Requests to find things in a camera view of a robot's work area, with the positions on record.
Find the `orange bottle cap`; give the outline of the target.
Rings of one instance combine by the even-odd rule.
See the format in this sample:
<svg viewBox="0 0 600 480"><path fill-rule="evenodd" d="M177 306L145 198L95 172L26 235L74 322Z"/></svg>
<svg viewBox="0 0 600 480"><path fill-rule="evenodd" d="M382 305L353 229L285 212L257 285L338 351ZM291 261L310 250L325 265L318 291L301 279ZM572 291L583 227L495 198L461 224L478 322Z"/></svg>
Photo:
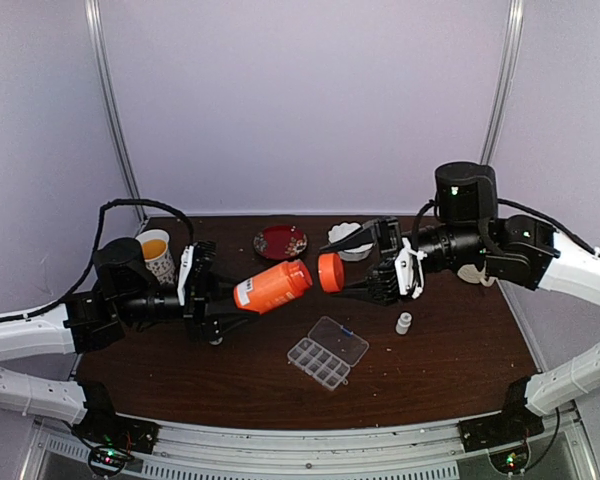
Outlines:
<svg viewBox="0 0 600 480"><path fill-rule="evenodd" d="M341 292L345 285L343 262L338 253L321 254L318 258L320 285L326 293Z"/></svg>

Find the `orange pill bottle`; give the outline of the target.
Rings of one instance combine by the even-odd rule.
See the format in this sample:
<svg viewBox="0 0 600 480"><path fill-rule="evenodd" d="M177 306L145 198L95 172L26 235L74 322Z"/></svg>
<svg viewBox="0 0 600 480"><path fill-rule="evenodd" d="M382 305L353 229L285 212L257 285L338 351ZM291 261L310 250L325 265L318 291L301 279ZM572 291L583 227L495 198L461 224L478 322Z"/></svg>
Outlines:
<svg viewBox="0 0 600 480"><path fill-rule="evenodd" d="M237 284L233 297L238 308L265 314L302 297L312 285L303 261L285 261Z"/></svg>

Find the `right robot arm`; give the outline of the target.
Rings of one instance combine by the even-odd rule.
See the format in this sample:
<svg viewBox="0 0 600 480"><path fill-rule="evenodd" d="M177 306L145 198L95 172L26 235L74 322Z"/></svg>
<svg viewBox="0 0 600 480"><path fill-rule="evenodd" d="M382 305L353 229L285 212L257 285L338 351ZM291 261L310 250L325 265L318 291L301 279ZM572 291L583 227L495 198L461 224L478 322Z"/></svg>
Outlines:
<svg viewBox="0 0 600 480"><path fill-rule="evenodd" d="M488 166L455 161L436 168L436 194L421 212L434 227L415 222L404 233L394 217L364 223L320 250L324 291L378 305L414 300L425 277L473 266L487 279L529 290L555 291L600 306L600 251L563 224L511 202L517 214L502 218L496 173ZM600 342L553 370L512 383L500 413L482 422L510 442L541 429L562 404L600 387Z"/></svg>

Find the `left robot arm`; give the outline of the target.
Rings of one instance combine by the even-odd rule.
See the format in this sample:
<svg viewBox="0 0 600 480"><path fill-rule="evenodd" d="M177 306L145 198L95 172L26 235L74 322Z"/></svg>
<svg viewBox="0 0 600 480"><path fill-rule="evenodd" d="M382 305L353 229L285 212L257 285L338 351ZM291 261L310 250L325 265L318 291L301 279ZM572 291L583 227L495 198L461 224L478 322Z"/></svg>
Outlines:
<svg viewBox="0 0 600 480"><path fill-rule="evenodd" d="M94 252L92 290L57 304L0 315L0 409L85 426L103 444L124 433L107 389L98 382L58 381L14 372L8 360L103 350L143 324L183 323L193 340L219 342L230 329L256 317L242 308L233 287L212 265L215 245L185 250L184 280L162 284L146 265L140 242L123 237Z"/></svg>

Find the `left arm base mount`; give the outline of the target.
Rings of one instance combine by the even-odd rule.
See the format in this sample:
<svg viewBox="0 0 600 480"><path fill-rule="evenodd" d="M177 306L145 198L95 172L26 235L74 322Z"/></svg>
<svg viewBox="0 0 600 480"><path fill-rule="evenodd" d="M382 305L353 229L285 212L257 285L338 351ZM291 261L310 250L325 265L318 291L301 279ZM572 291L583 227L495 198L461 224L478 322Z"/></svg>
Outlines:
<svg viewBox="0 0 600 480"><path fill-rule="evenodd" d="M71 433L87 448L87 466L93 474L110 478L135 460L134 453L151 454L159 425L116 412L106 387L99 382L78 382L86 413L70 425Z"/></svg>

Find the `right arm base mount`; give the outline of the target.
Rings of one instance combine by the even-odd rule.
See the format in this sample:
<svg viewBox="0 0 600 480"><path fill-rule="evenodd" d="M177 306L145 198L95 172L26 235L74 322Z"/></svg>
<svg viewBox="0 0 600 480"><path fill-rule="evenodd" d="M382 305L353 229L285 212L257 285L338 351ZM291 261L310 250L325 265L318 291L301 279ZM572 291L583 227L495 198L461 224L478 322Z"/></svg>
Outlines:
<svg viewBox="0 0 600 480"><path fill-rule="evenodd" d="M521 474L531 464L530 437L544 432L541 416L526 407L526 387L531 378L523 377L509 385L499 413L460 421L461 442L466 453L495 449L519 443L509 451L491 454L492 466L503 474Z"/></svg>

